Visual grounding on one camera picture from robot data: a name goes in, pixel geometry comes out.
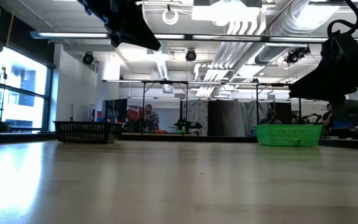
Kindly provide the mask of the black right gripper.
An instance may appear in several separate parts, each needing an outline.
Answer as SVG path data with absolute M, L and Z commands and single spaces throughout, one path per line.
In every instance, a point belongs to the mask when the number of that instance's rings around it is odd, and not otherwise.
M 288 87 L 291 98 L 343 105 L 344 90 L 358 88 L 358 41 L 350 34 L 329 37 L 322 43 L 319 65 Z

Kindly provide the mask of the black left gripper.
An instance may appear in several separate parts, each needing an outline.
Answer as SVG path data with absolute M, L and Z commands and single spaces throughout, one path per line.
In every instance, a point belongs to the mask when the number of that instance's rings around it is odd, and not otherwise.
M 109 32 L 113 47 L 132 44 L 158 50 L 161 43 L 145 23 L 142 7 L 128 0 L 78 0 L 88 15 L 94 15 Z

